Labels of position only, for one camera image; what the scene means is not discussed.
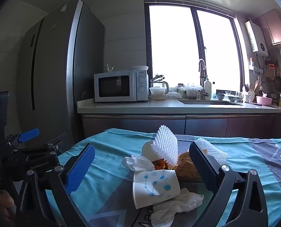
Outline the person's left hand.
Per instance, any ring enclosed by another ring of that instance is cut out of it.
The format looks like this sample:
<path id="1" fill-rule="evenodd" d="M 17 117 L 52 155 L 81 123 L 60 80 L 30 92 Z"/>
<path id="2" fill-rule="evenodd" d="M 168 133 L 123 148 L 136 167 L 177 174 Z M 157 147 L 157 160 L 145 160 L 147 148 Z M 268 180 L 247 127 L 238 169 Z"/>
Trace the person's left hand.
<path id="1" fill-rule="evenodd" d="M 11 208 L 15 205 L 13 198 L 5 190 L 0 190 L 0 226 L 15 226 L 15 214 Z"/>

